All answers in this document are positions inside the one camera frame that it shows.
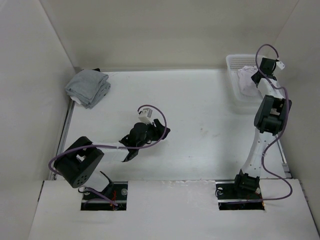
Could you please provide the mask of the white tank top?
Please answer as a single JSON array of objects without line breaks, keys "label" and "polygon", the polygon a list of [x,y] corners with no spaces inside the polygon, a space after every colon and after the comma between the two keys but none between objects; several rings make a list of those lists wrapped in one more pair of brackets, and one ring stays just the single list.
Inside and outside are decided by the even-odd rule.
[{"label": "white tank top", "polygon": [[239,77],[240,92],[248,97],[260,96],[260,91],[257,89],[256,84],[252,80],[252,76],[258,71],[256,66],[244,66],[237,70]]}]

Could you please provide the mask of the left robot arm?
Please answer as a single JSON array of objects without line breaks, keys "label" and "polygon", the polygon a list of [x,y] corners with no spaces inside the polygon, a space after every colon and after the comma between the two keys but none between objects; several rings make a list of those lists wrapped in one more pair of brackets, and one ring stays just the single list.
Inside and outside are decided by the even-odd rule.
[{"label": "left robot arm", "polygon": [[84,187],[86,192],[93,192],[100,199],[108,199],[112,195],[113,182],[100,182],[95,189],[85,186],[93,176],[95,169],[103,159],[105,153],[111,154],[109,160],[119,159],[126,163],[135,158],[140,149],[148,148],[164,140],[171,129],[162,125],[158,119],[153,122],[138,122],[116,145],[93,144],[86,136],[77,139],[60,157],[54,160],[53,167],[72,188]]}]

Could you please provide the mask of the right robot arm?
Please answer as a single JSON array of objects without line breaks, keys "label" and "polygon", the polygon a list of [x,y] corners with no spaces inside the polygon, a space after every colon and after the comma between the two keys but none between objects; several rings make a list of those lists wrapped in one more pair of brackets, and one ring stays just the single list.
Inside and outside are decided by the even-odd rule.
[{"label": "right robot arm", "polygon": [[263,57],[257,66],[257,72],[251,77],[263,99],[254,118],[255,135],[249,155],[235,176],[231,189],[236,197],[247,198],[249,202],[262,201],[261,198],[255,197],[255,195],[261,195],[262,170],[280,178],[279,175],[266,168],[265,158],[267,151],[282,136],[292,105],[288,91],[278,85],[275,76],[275,71],[283,68],[284,65],[279,59]]}]

